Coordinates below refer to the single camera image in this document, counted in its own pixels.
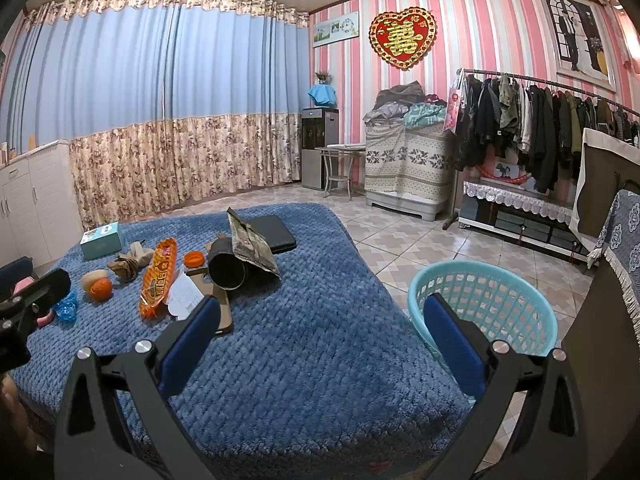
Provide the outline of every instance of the blue curtain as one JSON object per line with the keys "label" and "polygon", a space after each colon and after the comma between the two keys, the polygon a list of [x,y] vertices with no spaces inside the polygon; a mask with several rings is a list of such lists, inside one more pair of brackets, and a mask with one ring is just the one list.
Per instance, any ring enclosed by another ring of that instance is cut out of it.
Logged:
{"label": "blue curtain", "polygon": [[38,145],[148,121],[299,113],[308,30],[265,16],[125,7],[22,32],[0,101],[0,142]]}

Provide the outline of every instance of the cabinet door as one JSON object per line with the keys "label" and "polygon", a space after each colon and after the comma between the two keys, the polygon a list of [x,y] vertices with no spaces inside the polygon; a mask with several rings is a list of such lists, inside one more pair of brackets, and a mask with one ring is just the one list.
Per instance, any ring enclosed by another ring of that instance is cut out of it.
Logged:
{"label": "cabinet door", "polygon": [[30,256],[33,267],[48,264],[51,258],[38,221],[29,174],[7,182],[2,190],[4,208],[9,209],[9,224],[18,253],[20,256]]}
{"label": "cabinet door", "polygon": [[0,267],[20,258],[9,225],[9,215],[4,208],[4,194],[0,188]]}
{"label": "cabinet door", "polygon": [[76,200],[63,173],[62,149],[46,149],[29,156],[29,177],[40,227],[52,260],[62,257],[82,237]]}

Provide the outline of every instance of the tile floor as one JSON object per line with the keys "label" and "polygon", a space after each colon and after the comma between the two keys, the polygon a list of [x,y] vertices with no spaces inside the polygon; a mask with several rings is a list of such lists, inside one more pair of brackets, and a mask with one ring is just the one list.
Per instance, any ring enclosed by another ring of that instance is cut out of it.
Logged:
{"label": "tile floor", "polygon": [[[406,298],[409,284],[424,266],[443,260],[473,259],[508,269],[536,286],[552,305],[558,320],[558,346],[580,311],[591,285],[592,274],[586,266],[574,265],[532,249],[519,247],[487,234],[461,229],[458,224],[442,230],[442,220],[427,222],[410,216],[366,205],[364,196],[349,201],[344,192],[305,189],[300,184],[241,192],[209,202],[162,213],[163,217],[219,212],[228,207],[242,209],[279,202],[318,202],[332,209],[340,218],[362,259],[385,285],[398,308],[408,316]],[[158,218],[160,214],[131,221]],[[524,394],[513,396],[502,427],[496,434],[481,467],[497,462],[516,425]],[[421,472],[397,480],[418,480]]]}

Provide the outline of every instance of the framed wedding portrait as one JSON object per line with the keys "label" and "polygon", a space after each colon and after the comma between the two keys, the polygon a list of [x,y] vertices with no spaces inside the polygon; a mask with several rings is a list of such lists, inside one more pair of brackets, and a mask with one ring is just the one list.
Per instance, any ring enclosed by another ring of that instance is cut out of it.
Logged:
{"label": "framed wedding portrait", "polygon": [[600,5],[589,0],[542,0],[559,75],[616,92],[609,35]]}

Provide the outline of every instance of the white cabinet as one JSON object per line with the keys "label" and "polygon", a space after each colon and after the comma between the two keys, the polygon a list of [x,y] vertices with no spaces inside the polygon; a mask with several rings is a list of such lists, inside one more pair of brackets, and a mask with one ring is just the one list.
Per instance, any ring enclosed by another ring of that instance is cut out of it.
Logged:
{"label": "white cabinet", "polygon": [[4,194],[0,187],[0,267],[10,264],[20,257],[15,246],[14,235],[9,224],[9,215],[6,212]]}
{"label": "white cabinet", "polygon": [[[34,267],[59,259],[82,237],[66,141],[41,146],[13,160],[0,170],[0,187],[7,234],[17,255],[32,258]],[[4,256],[2,250],[0,262],[4,259],[15,258]]]}

